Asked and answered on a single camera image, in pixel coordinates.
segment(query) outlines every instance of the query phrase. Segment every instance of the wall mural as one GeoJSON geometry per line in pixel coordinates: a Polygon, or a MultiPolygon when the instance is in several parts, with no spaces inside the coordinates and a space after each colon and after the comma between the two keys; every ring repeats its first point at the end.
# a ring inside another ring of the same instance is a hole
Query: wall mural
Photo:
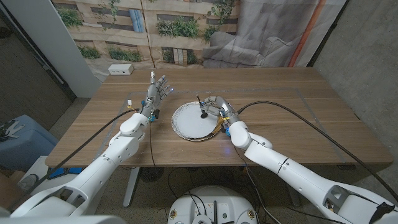
{"type": "Polygon", "coordinates": [[[52,2],[103,82],[113,63],[134,69],[306,65],[345,1],[52,2]]]}

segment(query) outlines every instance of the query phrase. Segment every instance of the electrical cord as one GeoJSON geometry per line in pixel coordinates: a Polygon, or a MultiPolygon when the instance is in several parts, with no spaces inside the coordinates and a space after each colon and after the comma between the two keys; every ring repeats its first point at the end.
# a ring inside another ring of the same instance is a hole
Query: electrical cord
{"type": "Polygon", "coordinates": [[[152,152],[152,122],[149,124],[149,147],[150,147],[150,156],[152,157],[152,162],[154,163],[155,167],[155,175],[157,179],[157,170],[156,170],[156,165],[155,165],[155,160],[154,160],[154,153],[152,152]]]}
{"type": "Polygon", "coordinates": [[[27,195],[32,193],[36,187],[38,187],[43,181],[45,181],[48,177],[50,177],[51,174],[53,174],[55,171],[57,171],[62,165],[64,165],[68,160],[70,160],[74,155],[76,155],[81,149],[83,149],[88,143],[91,142],[100,132],[102,132],[106,127],[108,127],[111,123],[116,121],[118,118],[121,116],[133,112],[133,110],[128,110],[126,112],[123,112],[119,115],[117,115],[115,118],[113,118],[110,122],[105,124],[100,130],[98,130],[92,137],[90,137],[86,142],[84,142],[78,149],[73,151],[68,157],[66,157],[62,162],[60,162],[58,165],[56,165],[50,172],[48,172],[44,177],[42,177],[40,180],[38,180],[28,191],[26,191],[21,197],[19,197],[14,203],[12,203],[9,207],[8,210],[12,211],[12,209],[19,203],[23,198],[25,198],[27,195]]]}
{"type": "Polygon", "coordinates": [[[197,204],[197,202],[193,199],[191,192],[188,191],[188,194],[189,194],[189,196],[191,196],[191,198],[192,198],[192,200],[193,200],[193,203],[195,203],[195,205],[197,206],[198,215],[201,215],[200,210],[199,210],[199,207],[198,207],[198,204],[197,204]]]}
{"type": "Polygon", "coordinates": [[[292,111],[291,109],[287,108],[286,106],[280,105],[278,103],[274,103],[271,101],[257,101],[257,102],[253,102],[250,103],[244,107],[242,107],[241,109],[238,110],[238,114],[242,113],[246,108],[248,108],[249,106],[252,105],[256,105],[256,104],[261,104],[261,103],[265,103],[265,104],[271,104],[271,105],[275,105],[278,106],[280,108],[283,108],[285,110],[287,110],[288,112],[294,114],[296,117],[300,118],[302,121],[304,121],[305,123],[307,123],[309,126],[311,126],[313,129],[317,130],[320,134],[322,134],[324,137],[326,137],[329,141],[331,141],[334,145],[336,145],[337,147],[339,147],[342,151],[344,151],[345,153],[347,153],[350,157],[352,157],[356,162],[358,162],[359,164],[361,164],[361,166],[363,166],[367,171],[369,171],[389,192],[390,194],[395,198],[396,201],[398,201],[398,194],[381,178],[379,177],[379,175],[377,173],[375,173],[373,170],[371,170],[370,167],[368,167],[368,165],[366,165],[364,162],[362,162],[359,158],[357,158],[354,154],[350,153],[349,150],[347,150],[345,147],[343,147],[342,145],[338,144],[338,142],[336,142],[333,138],[331,138],[329,135],[327,135],[326,133],[324,133],[321,129],[319,129],[318,127],[316,127],[315,125],[313,125],[311,122],[309,122],[308,120],[306,120],[305,118],[303,118],[302,116],[300,116],[298,113],[292,111]]]}
{"type": "Polygon", "coordinates": [[[198,197],[197,195],[191,194],[190,191],[188,191],[188,194],[183,194],[182,196],[184,196],[184,195],[190,195],[191,197],[194,196],[194,197],[198,198],[200,200],[201,204],[203,205],[203,208],[205,208],[205,215],[207,215],[205,204],[203,203],[203,200],[200,197],[198,197]]]}
{"type": "Polygon", "coordinates": [[[273,219],[273,221],[274,221],[275,223],[281,224],[280,221],[278,221],[278,219],[276,219],[276,218],[268,211],[268,209],[266,209],[266,207],[264,206],[264,203],[263,203],[263,201],[262,201],[262,197],[260,196],[260,192],[259,192],[259,190],[257,189],[256,184],[254,183],[253,179],[251,178],[251,176],[250,176],[250,174],[249,174],[249,165],[248,165],[247,162],[243,159],[243,157],[239,154],[239,152],[238,152],[238,150],[236,149],[235,146],[234,146],[234,149],[235,149],[236,153],[238,154],[238,156],[242,159],[242,161],[243,161],[244,164],[246,165],[246,172],[248,173],[248,176],[249,176],[249,178],[250,178],[250,180],[251,180],[251,182],[252,182],[252,184],[253,184],[253,186],[254,186],[254,188],[255,188],[255,190],[256,190],[256,193],[257,193],[257,195],[258,195],[258,197],[259,197],[259,200],[260,200],[260,203],[261,203],[261,205],[262,205],[262,208],[263,208],[264,211],[273,219]]]}
{"type": "Polygon", "coordinates": [[[253,192],[255,192],[254,187],[251,184],[247,185],[247,181],[240,181],[240,182],[239,181],[233,181],[232,182],[232,181],[224,181],[224,180],[219,180],[219,179],[212,179],[209,176],[207,176],[206,172],[203,171],[202,167],[199,167],[199,169],[202,172],[202,174],[206,177],[206,179],[210,180],[212,183],[215,183],[216,185],[231,184],[233,186],[244,187],[246,190],[248,190],[247,192],[250,194],[251,199],[253,199],[252,201],[254,202],[253,204],[254,204],[255,210],[257,210],[257,212],[259,212],[259,210],[260,210],[260,205],[259,204],[260,203],[257,202],[258,198],[255,197],[253,195],[253,193],[251,192],[251,190],[253,192]]]}
{"type": "Polygon", "coordinates": [[[178,197],[177,197],[177,195],[175,194],[175,192],[173,191],[173,188],[172,188],[172,186],[171,186],[171,184],[170,184],[170,176],[172,175],[172,173],[173,173],[174,171],[176,171],[176,170],[178,170],[178,169],[181,169],[181,168],[186,169],[186,170],[188,171],[189,175],[191,176],[191,172],[189,172],[189,170],[188,170],[186,167],[177,167],[177,168],[175,168],[174,170],[172,170],[172,171],[169,173],[169,176],[167,177],[167,185],[169,185],[169,189],[170,189],[170,191],[173,193],[173,195],[174,195],[175,198],[178,198],[178,197]]]}

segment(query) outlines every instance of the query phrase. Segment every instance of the white plate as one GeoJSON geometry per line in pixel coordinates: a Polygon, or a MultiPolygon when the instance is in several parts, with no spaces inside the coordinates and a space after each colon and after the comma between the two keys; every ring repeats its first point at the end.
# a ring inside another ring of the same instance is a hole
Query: white plate
{"type": "Polygon", "coordinates": [[[182,105],[172,117],[175,133],[181,138],[192,141],[209,136],[216,129],[218,117],[209,113],[206,118],[201,118],[200,115],[199,102],[182,105]]]}

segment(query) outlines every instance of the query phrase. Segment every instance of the robotic hand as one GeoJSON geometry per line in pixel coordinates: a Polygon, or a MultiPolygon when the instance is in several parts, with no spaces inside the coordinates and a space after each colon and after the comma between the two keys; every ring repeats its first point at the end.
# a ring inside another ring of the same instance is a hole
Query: robotic hand
{"type": "Polygon", "coordinates": [[[123,122],[120,132],[109,142],[107,150],[72,181],[33,195],[11,214],[11,218],[75,217],[86,214],[95,195],[117,166],[137,152],[139,143],[144,139],[146,126],[154,120],[154,113],[161,101],[173,91],[167,91],[170,86],[165,86],[166,83],[165,76],[155,83],[155,73],[152,72],[141,113],[135,113],[123,122]]]}
{"type": "Polygon", "coordinates": [[[151,118],[151,116],[155,116],[157,118],[157,115],[159,114],[158,108],[160,107],[162,100],[164,100],[168,94],[173,92],[173,88],[170,88],[170,85],[166,85],[168,80],[165,79],[165,77],[166,76],[163,75],[162,78],[156,82],[154,71],[151,71],[150,73],[150,85],[141,111],[141,114],[148,118],[151,118]]]}
{"type": "Polygon", "coordinates": [[[234,146],[245,156],[286,181],[329,219],[342,223],[396,223],[397,207],[360,187],[325,179],[285,155],[275,152],[270,141],[250,133],[233,107],[220,96],[200,102],[201,110],[220,114],[227,123],[234,146]]]}

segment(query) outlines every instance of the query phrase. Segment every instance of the black cable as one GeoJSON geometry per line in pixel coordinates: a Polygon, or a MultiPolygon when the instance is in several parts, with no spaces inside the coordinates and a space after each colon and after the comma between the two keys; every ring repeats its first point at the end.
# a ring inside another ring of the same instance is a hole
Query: black cable
{"type": "Polygon", "coordinates": [[[398,202],[398,195],[397,193],[395,193],[395,191],[381,178],[378,176],[377,173],[373,172],[373,170],[371,170],[370,167],[368,167],[368,165],[366,165],[364,162],[362,162],[359,158],[357,158],[354,154],[350,153],[349,150],[347,150],[346,148],[344,148],[342,145],[338,144],[338,142],[336,142],[333,138],[331,138],[329,135],[327,135],[326,133],[324,133],[321,129],[317,128],[315,125],[313,125],[311,122],[309,122],[308,120],[306,120],[305,118],[303,118],[302,116],[300,116],[298,113],[292,111],[291,109],[287,108],[286,106],[280,105],[278,103],[274,103],[271,101],[257,101],[257,102],[253,102],[250,103],[244,107],[242,107],[241,109],[238,110],[238,114],[242,113],[242,111],[244,109],[246,109],[249,106],[252,105],[256,105],[256,104],[260,104],[260,103],[265,103],[265,104],[271,104],[271,105],[275,105],[278,106],[280,108],[283,108],[287,111],[289,111],[290,113],[294,114],[296,117],[300,118],[302,121],[306,122],[309,126],[311,126],[313,129],[317,130],[320,134],[322,134],[324,137],[326,137],[329,141],[331,141],[333,144],[335,144],[337,147],[339,147],[342,151],[344,151],[345,153],[347,153],[349,156],[351,156],[356,162],[358,162],[359,164],[361,164],[361,166],[363,166],[367,171],[369,171],[389,192],[390,194],[395,198],[395,200],[398,202]]]}
{"type": "Polygon", "coordinates": [[[188,168],[187,168],[187,170],[188,170],[188,172],[189,172],[189,179],[191,179],[191,183],[192,183],[193,187],[197,187],[197,186],[193,183],[191,171],[190,171],[188,168]]]}
{"type": "MultiPolygon", "coordinates": [[[[234,149],[235,149],[235,152],[238,154],[238,156],[242,159],[242,161],[243,161],[244,164],[246,165],[246,169],[247,169],[247,172],[248,172],[248,175],[249,175],[249,165],[248,165],[247,162],[243,159],[243,157],[239,154],[239,152],[238,152],[238,150],[236,149],[235,146],[234,146],[234,149]]],[[[268,213],[268,212],[267,212],[267,210],[266,210],[266,206],[265,206],[264,203],[262,202],[262,198],[260,198],[260,196],[261,196],[261,197],[263,197],[263,196],[260,195],[260,191],[258,190],[257,186],[254,184],[254,181],[253,181],[251,178],[250,178],[250,180],[251,180],[251,182],[252,182],[252,184],[253,184],[253,186],[254,186],[254,188],[255,188],[255,190],[256,190],[258,196],[259,196],[260,204],[264,207],[263,209],[264,209],[264,211],[266,212],[265,216],[267,216],[267,213],[268,213]]],[[[272,219],[275,223],[279,223],[279,221],[276,220],[271,214],[269,214],[269,216],[271,217],[271,219],[272,219]]]]}
{"type": "Polygon", "coordinates": [[[191,195],[191,196],[194,196],[194,197],[198,198],[200,200],[201,204],[203,205],[203,208],[205,208],[205,215],[207,215],[206,207],[205,207],[205,204],[203,203],[203,200],[200,197],[198,197],[197,195],[191,194],[191,192],[189,192],[189,191],[188,191],[188,193],[189,194],[183,194],[183,196],[184,195],[191,195]]]}
{"type": "Polygon", "coordinates": [[[156,165],[155,165],[155,160],[154,160],[154,154],[152,152],[152,122],[149,124],[149,146],[150,146],[150,156],[152,157],[152,162],[154,163],[155,167],[155,175],[157,179],[157,170],[156,170],[156,165]]]}
{"type": "Polygon", "coordinates": [[[331,219],[329,219],[329,218],[319,217],[319,216],[317,216],[317,215],[312,215],[312,214],[308,214],[308,213],[305,213],[305,212],[301,212],[301,211],[298,211],[298,210],[296,210],[296,209],[289,208],[289,207],[287,207],[287,206],[286,206],[286,208],[290,209],[291,211],[295,211],[295,212],[298,212],[298,213],[301,213],[301,214],[304,214],[304,215],[308,215],[308,216],[315,217],[315,218],[320,218],[320,219],[323,219],[323,220],[328,220],[329,222],[335,222],[335,223],[340,223],[340,224],[346,224],[346,223],[343,223],[343,222],[340,222],[340,221],[337,221],[337,220],[331,220],[331,219]]]}
{"type": "Polygon", "coordinates": [[[197,206],[197,209],[198,209],[198,215],[201,215],[201,213],[200,213],[200,211],[199,211],[198,204],[197,204],[197,202],[196,202],[196,201],[193,199],[191,192],[190,192],[190,191],[188,191],[188,194],[189,194],[189,196],[191,196],[191,198],[192,198],[192,200],[193,200],[193,203],[195,203],[195,205],[197,206]]]}
{"type": "Polygon", "coordinates": [[[50,172],[48,172],[44,177],[42,177],[39,181],[37,181],[28,191],[26,191],[21,197],[19,197],[14,203],[12,203],[9,207],[8,210],[11,211],[23,198],[25,198],[27,195],[32,193],[34,189],[36,189],[37,186],[39,186],[43,181],[45,181],[51,174],[53,174],[55,171],[57,171],[62,165],[64,165],[68,160],[70,160],[76,153],[78,153],[81,149],[83,149],[91,140],[93,140],[100,132],[102,132],[106,127],[108,127],[113,121],[116,121],[118,118],[121,116],[125,115],[126,113],[130,113],[133,110],[128,110],[126,112],[123,112],[119,115],[117,115],[115,118],[113,118],[110,122],[105,124],[100,130],[98,130],[92,137],[90,137],[86,142],[84,142],[78,149],[76,149],[73,153],[71,153],[68,157],[66,157],[62,162],[60,162],[58,165],[56,165],[50,172]]]}
{"type": "Polygon", "coordinates": [[[172,171],[169,173],[169,176],[167,177],[167,184],[169,185],[169,189],[170,189],[170,191],[173,193],[173,195],[174,195],[175,198],[178,198],[178,197],[177,197],[177,195],[175,194],[175,192],[173,191],[172,186],[170,185],[170,176],[172,175],[172,173],[173,173],[174,171],[176,171],[177,169],[181,169],[181,168],[184,168],[184,169],[186,169],[186,170],[188,171],[189,176],[190,176],[191,181],[192,181],[191,172],[190,172],[186,167],[177,167],[177,168],[175,168],[174,170],[172,170],[172,171]]]}

